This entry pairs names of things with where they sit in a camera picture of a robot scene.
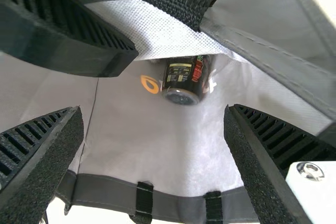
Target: black oil filter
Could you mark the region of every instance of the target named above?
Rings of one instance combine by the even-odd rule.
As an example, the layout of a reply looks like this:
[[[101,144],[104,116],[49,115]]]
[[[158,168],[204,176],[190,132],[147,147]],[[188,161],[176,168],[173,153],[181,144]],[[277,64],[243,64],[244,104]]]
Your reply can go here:
[[[203,97],[208,81],[210,56],[170,58],[164,74],[162,94],[181,105],[196,105]]]

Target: seam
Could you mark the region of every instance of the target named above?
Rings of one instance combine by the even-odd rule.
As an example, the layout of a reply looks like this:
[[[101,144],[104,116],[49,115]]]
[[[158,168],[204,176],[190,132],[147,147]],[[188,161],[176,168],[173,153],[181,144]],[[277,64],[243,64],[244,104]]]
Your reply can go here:
[[[121,181],[115,180],[112,177],[103,177],[103,175],[94,175],[94,174],[80,173],[80,174],[78,174],[78,176],[88,176],[88,177],[92,177],[92,178],[105,179],[105,180],[113,181],[113,182],[116,182],[118,184],[125,185],[125,186],[128,186],[128,187],[137,189],[137,186],[128,185],[128,184],[123,183]],[[242,192],[243,192],[242,188],[239,191],[233,191],[233,192],[230,192],[230,193],[228,191],[225,191],[225,192],[223,192],[224,195],[221,195],[220,197],[222,197],[224,199],[225,196],[230,196],[230,195],[234,195],[234,194],[241,194]],[[164,198],[173,198],[173,199],[195,198],[194,200],[199,200],[199,201],[204,200],[203,196],[184,197],[184,196],[166,195],[165,193],[162,193],[162,192],[159,192],[159,191],[158,191],[158,193],[160,194],[161,197],[164,197]]]
[[[230,31],[233,31],[234,33],[236,33],[236,34],[238,34],[238,35],[241,35],[243,38],[247,38],[247,39],[249,39],[249,40],[251,40],[251,41],[253,41],[253,42],[255,42],[255,43],[258,43],[258,44],[260,44],[260,45],[264,45],[264,44],[262,44],[262,43],[260,43],[260,42],[258,42],[258,41],[255,41],[255,40],[253,40],[253,39],[251,39],[251,38],[248,38],[248,37],[246,37],[246,36],[244,36],[244,35],[242,35],[242,34],[236,32],[236,31],[230,29],[229,27],[225,27],[225,28],[227,28],[227,29],[230,30]],[[290,83],[290,84],[292,84],[292,85],[295,85],[295,86],[296,86],[298,89],[300,89],[302,92],[308,94],[308,95],[312,98],[312,100],[319,101],[320,104],[321,104],[326,110],[328,110],[329,112],[331,112],[331,113],[333,113],[333,114],[336,113],[336,110],[335,110],[333,107],[331,107],[329,104],[327,104],[327,103],[325,103],[324,101],[322,101],[320,98],[315,97],[311,92],[309,92],[308,90],[302,88],[302,86],[300,86],[298,83],[296,83],[296,82],[294,82],[294,81],[292,81],[292,80],[289,80],[286,76],[284,76],[283,74],[277,72],[276,70],[274,70],[273,68],[271,68],[269,65],[265,65],[262,61],[260,61],[259,59],[257,59],[257,58],[256,58],[253,54],[251,54],[249,51],[247,51],[247,50],[245,50],[245,49],[243,49],[243,48],[241,48],[241,47],[238,47],[235,43],[233,43],[233,42],[231,42],[231,41],[229,41],[229,40],[227,40],[227,39],[222,39],[222,38],[220,38],[218,35],[216,35],[216,33],[218,34],[218,32],[215,32],[213,35],[214,35],[214,37],[217,38],[217,40],[222,41],[222,42],[226,42],[226,43],[228,43],[228,44],[230,44],[230,45],[232,45],[232,46],[234,46],[234,47],[240,49],[242,52],[244,52],[244,53],[246,53],[247,55],[251,56],[256,62],[258,62],[258,63],[259,63],[261,66],[263,66],[264,68],[268,68],[268,69],[272,70],[273,73],[275,73],[276,75],[278,75],[278,76],[282,77],[283,79],[285,79],[285,80],[287,81],[287,83]],[[273,47],[270,47],[270,48],[273,49],[273,50],[275,50],[275,51],[278,51],[278,52],[282,53],[282,51],[279,51],[279,50],[276,49],[276,48],[273,48]]]
[[[288,57],[290,57],[290,58],[292,58],[292,59],[294,59],[294,60],[300,61],[300,62],[304,63],[305,65],[307,65],[307,66],[309,66],[309,67],[311,67],[311,68],[314,68],[314,69],[316,69],[317,71],[319,71],[319,72],[321,72],[321,73],[323,73],[323,74],[325,74],[325,75],[327,75],[327,76],[330,76],[330,75],[331,75],[330,73],[324,71],[323,69],[321,69],[321,68],[319,68],[319,67],[317,67],[317,66],[311,64],[310,62],[307,62],[307,61],[305,61],[305,60],[303,60],[303,59],[301,59],[301,58],[295,57],[294,55],[291,55],[291,54],[289,54],[289,53],[287,53],[287,52],[285,52],[285,51],[281,51],[281,50],[279,50],[279,49],[277,49],[277,48],[275,48],[275,47],[267,46],[267,45],[265,45],[265,44],[263,44],[263,43],[261,43],[261,42],[259,42],[259,41],[256,41],[256,40],[254,40],[254,39],[252,39],[252,38],[250,38],[250,37],[247,37],[246,35],[243,35],[243,34],[237,32],[237,31],[231,29],[230,27],[226,27],[226,28],[229,29],[230,31],[233,31],[233,32],[236,33],[236,34],[241,35],[242,37],[244,37],[244,38],[246,38],[246,39],[249,39],[249,40],[251,40],[251,41],[253,41],[253,42],[255,42],[255,43],[261,45],[261,46],[267,47],[268,49],[271,49],[271,50],[273,50],[273,51],[280,52],[281,54],[284,54],[284,55],[286,55],[286,56],[288,56]]]
[[[308,90],[302,88],[302,86],[300,84],[298,84],[297,82],[294,82],[292,80],[289,80],[286,76],[284,76],[283,74],[277,72],[276,70],[274,70],[273,68],[271,68],[268,65],[265,65],[262,61],[260,61],[259,59],[257,59],[253,54],[251,54],[250,52],[246,51],[245,49],[238,47],[235,43],[227,40],[227,39],[221,39],[221,41],[225,41],[228,44],[231,44],[233,46],[235,46],[236,48],[240,49],[241,51],[247,53],[248,55],[250,55],[255,61],[257,61],[259,64],[261,64],[262,66],[264,66],[265,68],[271,69],[275,74],[277,74],[278,76],[281,76],[282,78],[284,78],[287,82],[295,85],[298,89],[300,89],[301,91],[307,93],[308,95],[310,95],[314,100],[319,101],[327,110],[329,110],[332,113],[335,113],[335,109],[333,109],[329,104],[325,103],[324,101],[322,101],[320,98],[315,97],[311,92],[309,92]]]
[[[321,21],[328,25],[331,25],[331,23],[328,18],[323,15],[318,3],[316,3],[314,0],[296,0],[296,2],[301,7],[303,13],[306,15],[309,24],[313,27],[313,30],[318,35],[321,43],[326,47],[326,51],[328,52],[329,56],[334,56],[335,49],[331,45],[333,38],[331,38],[329,32],[325,31],[324,27],[319,24]]]

